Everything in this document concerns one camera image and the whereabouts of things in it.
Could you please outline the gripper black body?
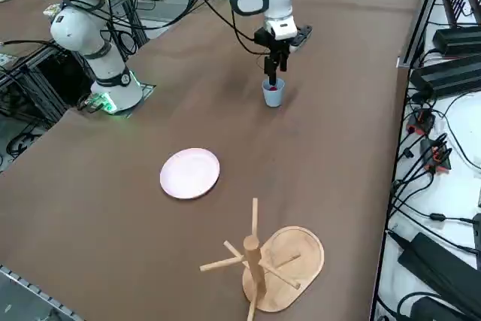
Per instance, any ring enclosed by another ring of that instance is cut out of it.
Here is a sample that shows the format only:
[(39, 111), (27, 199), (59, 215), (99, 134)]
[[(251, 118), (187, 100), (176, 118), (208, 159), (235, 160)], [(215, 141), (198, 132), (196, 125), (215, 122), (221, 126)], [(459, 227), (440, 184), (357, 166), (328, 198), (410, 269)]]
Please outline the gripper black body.
[(254, 33), (254, 43), (268, 48), (271, 56), (278, 53), (283, 53), (288, 56), (300, 46), (300, 35), (296, 35), (294, 38), (277, 40), (271, 32), (268, 32), (264, 28), (259, 28)]

